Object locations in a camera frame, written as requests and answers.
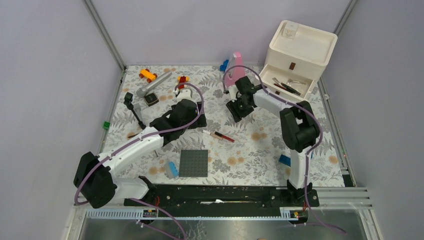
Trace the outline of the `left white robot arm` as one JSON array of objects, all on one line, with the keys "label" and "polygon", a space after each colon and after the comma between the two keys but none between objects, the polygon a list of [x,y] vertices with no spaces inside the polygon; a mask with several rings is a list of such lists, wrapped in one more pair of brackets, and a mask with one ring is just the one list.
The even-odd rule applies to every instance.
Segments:
[{"label": "left white robot arm", "polygon": [[79,161],[73,184],[74,203],[98,209],[112,200],[137,199],[148,206],[155,192],[141,177],[121,178],[119,174],[141,157],[177,140],[185,131],[206,126],[204,98],[193,100],[190,89],[178,91],[177,102],[154,119],[142,132],[122,145],[97,155],[85,153]]}]

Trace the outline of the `dark red lipstick tube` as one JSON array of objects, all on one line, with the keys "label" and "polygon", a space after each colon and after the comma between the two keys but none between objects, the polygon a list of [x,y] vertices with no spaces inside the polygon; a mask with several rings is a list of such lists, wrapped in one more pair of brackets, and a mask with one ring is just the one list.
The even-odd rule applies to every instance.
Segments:
[{"label": "dark red lipstick tube", "polygon": [[276,86],[279,86],[279,87],[281,87],[281,88],[283,88],[283,89],[285,89],[285,90],[289,90],[289,86],[288,85],[286,85],[286,84],[284,84],[284,83],[281,83],[281,82],[279,82],[279,81],[277,81],[277,82],[275,82],[274,83]]}]

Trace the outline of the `clear plastic bag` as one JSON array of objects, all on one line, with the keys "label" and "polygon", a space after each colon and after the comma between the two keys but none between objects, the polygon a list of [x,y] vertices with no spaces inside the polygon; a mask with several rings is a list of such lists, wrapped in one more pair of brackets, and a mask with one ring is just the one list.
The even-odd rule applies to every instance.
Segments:
[{"label": "clear plastic bag", "polygon": [[306,85],[305,82],[301,82],[301,81],[297,81],[297,80],[292,80],[292,79],[288,79],[287,83],[283,83],[281,81],[279,81],[277,78],[273,77],[272,80],[274,81],[275,84],[278,84],[284,88],[292,88],[291,84],[300,84],[300,85]]}]

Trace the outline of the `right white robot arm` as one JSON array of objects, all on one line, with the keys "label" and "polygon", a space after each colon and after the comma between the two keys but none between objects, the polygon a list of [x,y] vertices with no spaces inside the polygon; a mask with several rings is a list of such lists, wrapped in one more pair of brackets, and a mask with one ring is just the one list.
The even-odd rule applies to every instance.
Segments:
[{"label": "right white robot arm", "polygon": [[262,85],[254,85],[247,76],[228,87],[231,100],[226,103],[234,121],[240,122],[256,107],[266,109],[280,120],[283,142],[290,149],[291,174],[287,181],[287,201],[301,205],[312,190],[308,179],[309,151],[320,137],[320,127],[308,101],[289,102],[268,91]]}]

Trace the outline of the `red black lip gloss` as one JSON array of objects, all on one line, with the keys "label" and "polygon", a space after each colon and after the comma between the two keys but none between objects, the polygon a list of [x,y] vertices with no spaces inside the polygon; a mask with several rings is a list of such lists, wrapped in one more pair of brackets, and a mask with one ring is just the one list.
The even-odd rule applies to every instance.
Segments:
[{"label": "red black lip gloss", "polygon": [[229,142],[231,142],[231,143],[234,143],[235,142],[234,139],[232,139],[229,136],[226,136],[226,135],[224,135],[222,133],[219,133],[217,131],[215,131],[214,134],[217,135],[217,136],[219,136],[219,137],[221,137],[221,138],[223,138],[223,139],[225,139],[225,140],[227,140],[227,141],[229,141]]}]

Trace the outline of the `cream three-drawer organizer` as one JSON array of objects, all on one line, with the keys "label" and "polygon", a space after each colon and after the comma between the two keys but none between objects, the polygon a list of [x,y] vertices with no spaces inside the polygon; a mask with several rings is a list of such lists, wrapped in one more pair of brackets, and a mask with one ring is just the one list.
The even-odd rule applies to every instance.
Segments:
[{"label": "cream three-drawer organizer", "polygon": [[[307,100],[326,69],[338,36],[307,25],[299,24],[294,39],[282,36],[282,29],[289,20],[283,20],[269,43],[264,67],[260,77],[271,92],[290,102]],[[301,93],[300,96],[275,85],[272,78],[284,84],[288,79],[306,83],[291,86]]]}]

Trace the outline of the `white cosmetic box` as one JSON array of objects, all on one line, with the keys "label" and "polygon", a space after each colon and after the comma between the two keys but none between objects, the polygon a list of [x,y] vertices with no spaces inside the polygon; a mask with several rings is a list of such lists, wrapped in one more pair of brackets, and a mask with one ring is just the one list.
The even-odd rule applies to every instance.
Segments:
[{"label": "white cosmetic box", "polygon": [[292,21],[287,21],[282,28],[281,35],[288,39],[294,39],[299,28],[299,24]]}]

